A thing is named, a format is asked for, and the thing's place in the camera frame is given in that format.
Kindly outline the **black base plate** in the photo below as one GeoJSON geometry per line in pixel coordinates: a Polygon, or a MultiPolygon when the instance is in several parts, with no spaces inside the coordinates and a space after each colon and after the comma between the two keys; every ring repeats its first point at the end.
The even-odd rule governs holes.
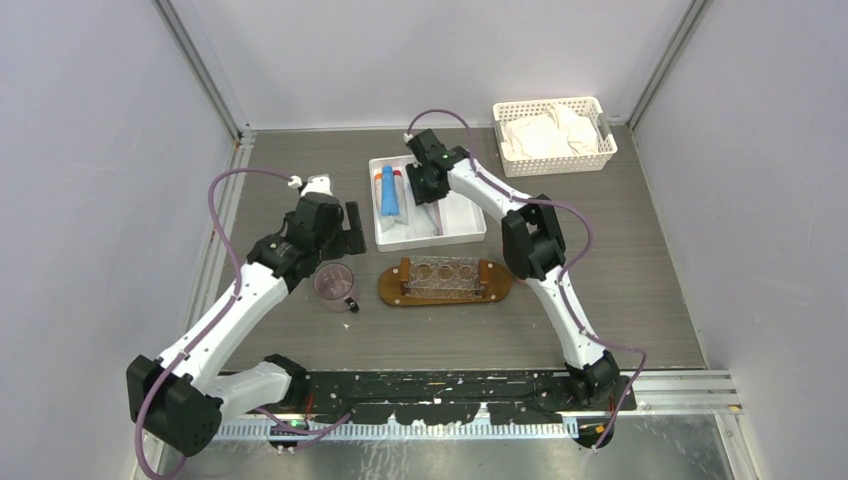
{"type": "Polygon", "coordinates": [[[265,408],[329,424],[468,424],[481,413],[494,425],[553,424],[566,412],[611,413],[628,381],[591,398],[565,370],[312,371],[265,408]]]}

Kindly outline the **oval wooden tray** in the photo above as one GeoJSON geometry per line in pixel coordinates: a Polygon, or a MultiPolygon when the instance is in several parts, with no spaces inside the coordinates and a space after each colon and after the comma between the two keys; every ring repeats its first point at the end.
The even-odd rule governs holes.
{"type": "Polygon", "coordinates": [[[377,293],[392,307],[493,303],[508,296],[512,279],[487,259],[408,256],[381,274],[377,293]]]}

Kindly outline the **clear glass holder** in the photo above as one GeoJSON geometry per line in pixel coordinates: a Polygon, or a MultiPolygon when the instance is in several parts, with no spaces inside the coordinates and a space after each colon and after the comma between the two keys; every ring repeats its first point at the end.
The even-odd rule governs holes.
{"type": "Polygon", "coordinates": [[[480,297],[476,257],[410,256],[408,295],[416,298],[480,297]]]}

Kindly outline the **brown wooden block back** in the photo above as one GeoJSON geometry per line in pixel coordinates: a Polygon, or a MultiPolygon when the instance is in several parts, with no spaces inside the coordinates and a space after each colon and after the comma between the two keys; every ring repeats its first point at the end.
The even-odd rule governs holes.
{"type": "Polygon", "coordinates": [[[487,260],[480,260],[478,264],[479,292],[482,298],[490,295],[492,266],[493,264],[487,260]]]}

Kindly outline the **white towels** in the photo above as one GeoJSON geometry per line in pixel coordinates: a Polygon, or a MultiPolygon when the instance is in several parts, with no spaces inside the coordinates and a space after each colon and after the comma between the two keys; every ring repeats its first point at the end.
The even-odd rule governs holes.
{"type": "Polygon", "coordinates": [[[599,136],[593,122],[565,105],[548,106],[541,114],[510,120],[502,126],[504,156],[532,160],[594,155],[599,136]]]}

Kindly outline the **white basket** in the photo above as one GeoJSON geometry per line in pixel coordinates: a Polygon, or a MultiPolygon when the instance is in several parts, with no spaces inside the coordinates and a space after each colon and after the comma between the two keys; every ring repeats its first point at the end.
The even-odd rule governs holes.
{"type": "Polygon", "coordinates": [[[618,151],[592,96],[501,102],[492,113],[508,177],[600,171],[618,151]]]}

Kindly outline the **blue toothpaste tube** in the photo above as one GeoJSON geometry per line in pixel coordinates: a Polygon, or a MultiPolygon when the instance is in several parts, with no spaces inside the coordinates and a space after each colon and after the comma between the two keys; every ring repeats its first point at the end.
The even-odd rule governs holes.
{"type": "Polygon", "coordinates": [[[397,216],[400,213],[398,204],[395,174],[391,166],[386,165],[381,170],[381,204],[380,211],[382,216],[397,216]]]}

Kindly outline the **white plastic tray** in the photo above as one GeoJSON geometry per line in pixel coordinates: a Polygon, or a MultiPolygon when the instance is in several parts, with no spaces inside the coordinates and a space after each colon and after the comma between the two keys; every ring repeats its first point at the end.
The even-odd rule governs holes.
{"type": "Polygon", "coordinates": [[[482,241],[487,227],[482,209],[450,192],[433,203],[417,205],[406,167],[411,155],[368,162],[374,237],[381,252],[482,241]]]}

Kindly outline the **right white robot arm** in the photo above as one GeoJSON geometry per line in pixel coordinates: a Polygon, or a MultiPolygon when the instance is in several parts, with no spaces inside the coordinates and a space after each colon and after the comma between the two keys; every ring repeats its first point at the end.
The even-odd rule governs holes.
{"type": "Polygon", "coordinates": [[[598,339],[571,285],[566,242],[554,203],[492,176],[463,147],[447,148],[433,130],[404,135],[414,156],[407,166],[418,205],[457,193],[500,222],[502,256],[513,276],[540,300],[561,344],[574,403],[596,410],[611,395],[620,370],[598,339]]]}

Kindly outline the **white toothpaste tube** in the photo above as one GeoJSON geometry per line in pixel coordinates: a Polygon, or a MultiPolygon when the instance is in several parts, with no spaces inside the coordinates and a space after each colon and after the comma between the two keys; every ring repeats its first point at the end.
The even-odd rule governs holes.
{"type": "Polygon", "coordinates": [[[376,200],[376,212],[378,225],[380,227],[380,231],[385,233],[394,226],[397,225],[408,225],[409,224],[409,215],[405,198],[405,189],[404,189],[404,178],[401,172],[398,169],[394,169],[395,174],[395,186],[398,204],[400,207],[400,213],[397,216],[382,216],[380,211],[381,204],[381,170],[374,177],[374,186],[375,186],[375,200],[376,200]]]}

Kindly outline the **purple mug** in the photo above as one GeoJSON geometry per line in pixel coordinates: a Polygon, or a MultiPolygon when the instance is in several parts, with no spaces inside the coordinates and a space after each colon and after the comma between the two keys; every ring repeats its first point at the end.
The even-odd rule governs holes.
{"type": "Polygon", "coordinates": [[[358,313],[358,287],[349,267],[330,263],[321,266],[314,275],[313,289],[328,308],[335,312],[358,313]]]}

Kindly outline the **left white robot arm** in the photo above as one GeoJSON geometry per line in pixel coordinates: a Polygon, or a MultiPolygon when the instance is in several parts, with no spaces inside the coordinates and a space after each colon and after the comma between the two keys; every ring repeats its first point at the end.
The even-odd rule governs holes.
{"type": "Polygon", "coordinates": [[[235,417],[269,405],[293,414],[308,402],[306,369],[282,355],[237,374],[221,372],[259,321],[321,262],[367,250],[355,201],[304,193],[284,226],[254,244],[233,284],[185,336],[127,368],[132,421],[186,457],[235,417]]]}

